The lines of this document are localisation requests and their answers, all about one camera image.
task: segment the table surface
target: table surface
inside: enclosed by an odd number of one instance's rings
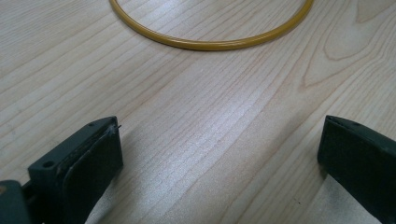
[[[257,35],[303,0],[120,1],[164,34]],[[396,139],[396,1],[315,1],[289,34],[200,52],[108,1],[0,2],[0,179],[117,116],[124,168],[89,223],[377,223],[317,164],[326,115]]]

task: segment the light wood surface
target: light wood surface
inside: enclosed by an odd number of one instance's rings
[[[179,37],[256,35],[303,1],[120,1]],[[89,223],[377,223],[317,164],[327,114],[396,139],[396,1],[316,0],[268,44],[173,49],[107,0],[0,0],[0,179],[116,115],[125,166]]]

